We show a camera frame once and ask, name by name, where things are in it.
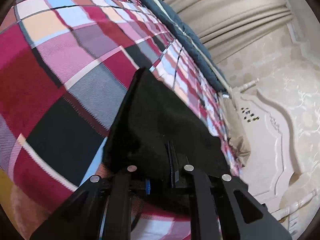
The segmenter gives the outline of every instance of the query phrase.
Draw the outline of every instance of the bed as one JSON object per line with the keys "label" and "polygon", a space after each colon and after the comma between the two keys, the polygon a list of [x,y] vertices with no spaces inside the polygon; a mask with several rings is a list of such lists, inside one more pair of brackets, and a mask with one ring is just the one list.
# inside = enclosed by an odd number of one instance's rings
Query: bed
{"label": "bed", "polygon": [[[13,5],[0,27],[0,127],[7,140],[0,166],[15,189],[6,193],[11,201],[3,208],[24,238],[91,175],[108,176],[102,148],[131,78],[143,66],[220,138],[230,172],[240,175],[270,212],[279,210],[290,177],[301,173],[292,122],[261,92],[241,93],[254,83],[226,87],[252,147],[241,168],[214,90],[226,82],[191,32],[140,0],[17,0]],[[48,19],[49,25],[38,24]],[[187,216],[137,198],[132,215],[139,211],[132,239],[190,239]]]}

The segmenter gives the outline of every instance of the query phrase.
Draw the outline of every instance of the black garment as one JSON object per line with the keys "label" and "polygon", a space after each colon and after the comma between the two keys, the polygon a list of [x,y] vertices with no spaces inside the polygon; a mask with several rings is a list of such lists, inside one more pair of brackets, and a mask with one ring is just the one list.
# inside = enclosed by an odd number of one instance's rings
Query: black garment
{"label": "black garment", "polygon": [[166,183],[169,140],[177,153],[207,174],[230,173],[220,139],[148,69],[139,69],[111,126],[103,162],[113,172],[135,165],[143,177]]}

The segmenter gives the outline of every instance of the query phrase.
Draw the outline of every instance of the silver screw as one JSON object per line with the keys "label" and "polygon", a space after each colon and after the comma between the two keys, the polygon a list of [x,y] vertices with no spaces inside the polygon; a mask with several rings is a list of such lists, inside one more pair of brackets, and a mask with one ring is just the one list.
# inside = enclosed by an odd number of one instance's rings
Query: silver screw
{"label": "silver screw", "polygon": [[231,176],[230,176],[229,174],[223,174],[223,175],[222,175],[222,179],[223,179],[224,181],[230,181],[232,178],[231,178]]}
{"label": "silver screw", "polygon": [[134,166],[134,165],[130,165],[128,168],[127,168],[128,171],[130,172],[134,172],[137,170],[137,166]]}
{"label": "silver screw", "polygon": [[98,175],[93,175],[90,177],[90,181],[95,183],[95,182],[98,182],[99,181],[99,176]]}
{"label": "silver screw", "polygon": [[190,165],[190,164],[187,164],[187,165],[184,166],[184,169],[185,169],[186,171],[193,171],[195,168],[194,168],[194,166],[192,166],[192,165]]}

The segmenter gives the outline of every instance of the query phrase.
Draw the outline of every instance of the plaid fabric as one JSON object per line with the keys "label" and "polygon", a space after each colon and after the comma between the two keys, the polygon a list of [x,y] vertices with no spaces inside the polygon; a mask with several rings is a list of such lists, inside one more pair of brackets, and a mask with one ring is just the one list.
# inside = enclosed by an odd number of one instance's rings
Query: plaid fabric
{"label": "plaid fabric", "polygon": [[[17,0],[0,26],[0,167],[55,210],[92,174],[135,71],[148,67],[222,142],[216,92],[138,0]],[[189,239],[189,218],[145,204],[132,239]]]}

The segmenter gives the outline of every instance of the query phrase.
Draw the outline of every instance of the beige curtain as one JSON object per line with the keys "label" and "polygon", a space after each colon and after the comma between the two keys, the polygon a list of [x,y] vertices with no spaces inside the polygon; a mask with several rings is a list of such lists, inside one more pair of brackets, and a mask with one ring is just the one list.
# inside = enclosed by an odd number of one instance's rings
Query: beige curtain
{"label": "beige curtain", "polygon": [[215,63],[292,20],[284,0],[163,0],[198,35]]}

